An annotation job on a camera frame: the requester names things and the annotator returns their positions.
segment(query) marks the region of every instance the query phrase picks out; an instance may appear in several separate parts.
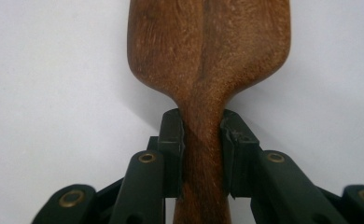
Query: white background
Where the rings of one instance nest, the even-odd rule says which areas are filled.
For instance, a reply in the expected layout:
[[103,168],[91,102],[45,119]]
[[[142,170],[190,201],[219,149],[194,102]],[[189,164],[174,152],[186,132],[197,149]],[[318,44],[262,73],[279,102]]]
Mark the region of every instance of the white background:
[[[318,186],[364,184],[364,1],[291,1],[292,48],[234,97],[265,149]],[[126,60],[129,1],[0,1],[0,223],[29,223],[50,195],[122,178],[175,107]],[[168,221],[172,203],[168,200]],[[231,200],[234,223],[253,223]]]

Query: black clamp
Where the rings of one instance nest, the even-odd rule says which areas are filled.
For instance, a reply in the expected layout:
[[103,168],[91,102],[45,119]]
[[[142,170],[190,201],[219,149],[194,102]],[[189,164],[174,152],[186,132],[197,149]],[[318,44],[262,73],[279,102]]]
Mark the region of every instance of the black clamp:
[[[221,123],[224,189],[251,198],[258,224],[364,223],[364,186],[339,197],[315,186],[286,154],[263,151],[240,116],[225,110]],[[33,223],[165,223],[164,198],[180,195],[183,123],[177,109],[163,115],[159,137],[136,153],[124,179],[95,192],[90,186],[60,189]]]

